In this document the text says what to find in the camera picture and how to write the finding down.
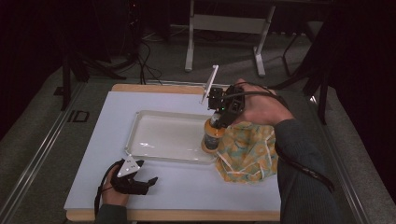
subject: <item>white tabletop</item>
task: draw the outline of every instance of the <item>white tabletop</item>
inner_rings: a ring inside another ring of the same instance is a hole
[[[111,91],[105,101],[76,179],[64,205],[67,211],[92,210],[103,175],[115,161],[126,156],[124,147],[141,110],[212,115],[202,95]],[[177,136],[170,141],[177,142]],[[263,211],[278,213],[280,197],[276,175],[259,184],[226,183],[214,164],[150,161],[135,179],[158,176],[147,195],[133,195],[127,207],[138,210]]]

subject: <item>table leg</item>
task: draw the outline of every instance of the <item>table leg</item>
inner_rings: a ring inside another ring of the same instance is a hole
[[[264,64],[262,62],[262,46],[264,45],[265,37],[267,37],[268,30],[270,28],[272,17],[274,16],[275,6],[271,6],[268,12],[267,18],[265,19],[264,25],[262,26],[262,33],[260,43],[257,47],[253,48],[254,57],[256,60],[257,72],[259,77],[265,76]]]

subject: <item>black curtain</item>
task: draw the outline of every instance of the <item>black curtain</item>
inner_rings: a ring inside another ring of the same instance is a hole
[[[330,85],[396,202],[396,3],[353,0],[351,5],[339,24],[348,31],[347,42]]]
[[[0,139],[21,115],[62,56],[42,20],[45,1],[0,6]]]

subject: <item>metal rail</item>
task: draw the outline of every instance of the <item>metal rail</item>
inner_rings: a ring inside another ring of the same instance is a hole
[[[49,133],[44,138],[37,152],[29,162],[29,164],[25,167],[22,172],[20,178],[18,179],[16,185],[11,191],[10,195],[7,198],[6,203],[0,210],[0,223],[6,224],[9,223],[17,211],[21,201],[35,180],[35,176],[41,168],[41,165],[47,158],[50,153],[53,144],[55,143],[59,133],[62,130],[62,127],[66,123],[66,119],[71,112],[71,108],[74,102],[77,100],[79,94],[85,87],[85,83],[78,83],[75,90],[73,91],[72,100],[65,111],[62,111],[58,118],[55,120],[54,124],[49,130]]]
[[[329,147],[330,155],[332,157],[332,166],[340,181],[340,185],[343,188],[346,199],[349,203],[349,206],[352,210],[356,222],[362,224],[371,223],[370,219],[366,214],[366,211],[363,208],[363,205],[361,204],[361,200],[359,199],[359,196],[356,193],[356,190],[353,187],[352,182],[350,181],[347,168],[345,167],[343,161],[341,160],[340,152],[338,151],[337,146],[332,140],[332,135],[330,134],[329,129],[325,125],[321,125],[321,121],[318,118],[318,107],[311,103],[309,97],[307,97],[307,103],[308,103],[308,108],[312,113],[312,118],[318,120],[316,124],[321,130],[325,144]]]

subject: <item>glass tray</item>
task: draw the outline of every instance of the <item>glass tray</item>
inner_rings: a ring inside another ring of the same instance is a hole
[[[201,149],[207,119],[210,116],[139,111],[125,150],[140,160],[212,163],[216,157]]]

